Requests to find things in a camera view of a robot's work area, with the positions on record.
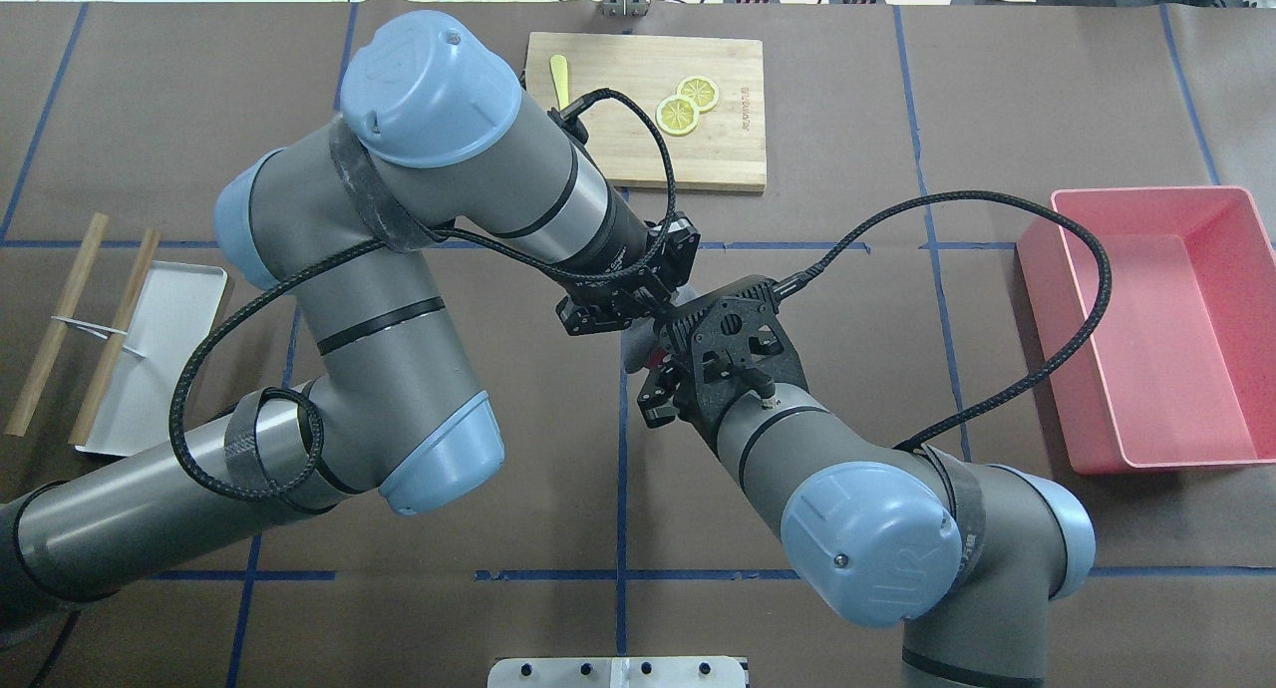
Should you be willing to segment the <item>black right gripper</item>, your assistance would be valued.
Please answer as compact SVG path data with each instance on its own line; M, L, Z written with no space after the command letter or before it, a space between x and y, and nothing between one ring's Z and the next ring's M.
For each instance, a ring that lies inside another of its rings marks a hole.
M694 420L694 375L690 360L680 355L651 355L642 368L646 379L639 389L637 407L648 429L670 424L692 424Z

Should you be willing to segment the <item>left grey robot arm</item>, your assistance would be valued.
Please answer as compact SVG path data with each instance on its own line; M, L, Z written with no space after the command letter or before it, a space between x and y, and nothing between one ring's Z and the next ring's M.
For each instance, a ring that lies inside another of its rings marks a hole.
M424 248L461 237L550 276L570 334L615 332L685 283L698 241L639 220L570 126L456 17L410 11L359 49L339 111L219 193L219 250L262 294L179 373L160 445L3 505L3 645L143 580L378 490L436 511L504 461ZM188 429L191 383L228 333L296 297L324 374L251 392Z

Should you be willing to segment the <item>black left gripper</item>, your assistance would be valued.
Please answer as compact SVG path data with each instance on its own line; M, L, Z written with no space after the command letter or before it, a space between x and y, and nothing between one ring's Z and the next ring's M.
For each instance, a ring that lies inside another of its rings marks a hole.
M674 214L661 248L643 260L657 234L657 223L637 214L616 214L598 241L590 243L581 257L561 265L568 273L591 276L638 265L621 278L561 283L567 297L558 303L556 314L568 334L619 332L639 317L660 314L666 303L672 303L674 294L689 280L699 232L686 214Z

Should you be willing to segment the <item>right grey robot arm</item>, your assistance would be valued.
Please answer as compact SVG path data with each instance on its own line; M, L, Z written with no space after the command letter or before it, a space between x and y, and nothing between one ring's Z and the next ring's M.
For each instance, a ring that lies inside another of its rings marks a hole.
M749 387L699 434L843 620L902 624L909 687L1042 687L1050 602L1097 559L1071 490L1004 465L865 440L806 388Z

